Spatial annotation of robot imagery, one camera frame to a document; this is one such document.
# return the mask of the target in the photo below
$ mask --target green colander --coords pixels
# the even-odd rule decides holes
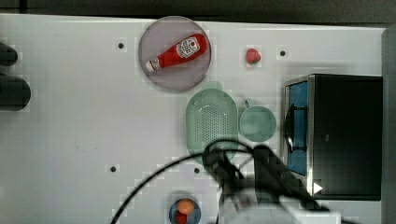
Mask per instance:
[[[190,154],[203,152],[217,139],[238,140],[238,112],[233,98],[221,90],[219,83],[206,83],[206,87],[208,89],[190,99],[186,109],[187,149]],[[230,148],[231,145],[222,144],[220,148]],[[202,164],[202,158],[195,160]]]

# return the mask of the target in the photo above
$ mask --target black microwave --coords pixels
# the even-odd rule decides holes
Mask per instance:
[[[323,74],[286,82],[282,157],[314,198],[381,199],[382,86]]]

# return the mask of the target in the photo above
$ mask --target ketchup bottle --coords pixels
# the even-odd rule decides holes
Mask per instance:
[[[201,34],[190,35],[166,52],[146,62],[146,68],[152,72],[168,66],[189,62],[206,52],[207,40]]]

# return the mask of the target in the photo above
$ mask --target red object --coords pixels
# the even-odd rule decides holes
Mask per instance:
[[[255,49],[248,49],[247,50],[247,62],[249,64],[255,64],[262,59],[260,53]]]
[[[176,213],[176,223],[187,224],[187,215],[177,212]]]
[[[146,62],[146,68],[151,72],[179,63],[189,62],[206,52],[207,40],[204,35],[190,35],[157,58]]]

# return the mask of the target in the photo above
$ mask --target bottle label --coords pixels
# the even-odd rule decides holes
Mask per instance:
[[[155,59],[151,60],[150,63],[151,63],[152,68],[153,68],[154,70],[158,70],[158,69],[161,68],[161,66],[160,66],[160,61],[158,60],[158,58],[155,58]]]
[[[176,51],[180,58],[188,58],[199,49],[200,46],[195,36],[184,39],[176,46]]]

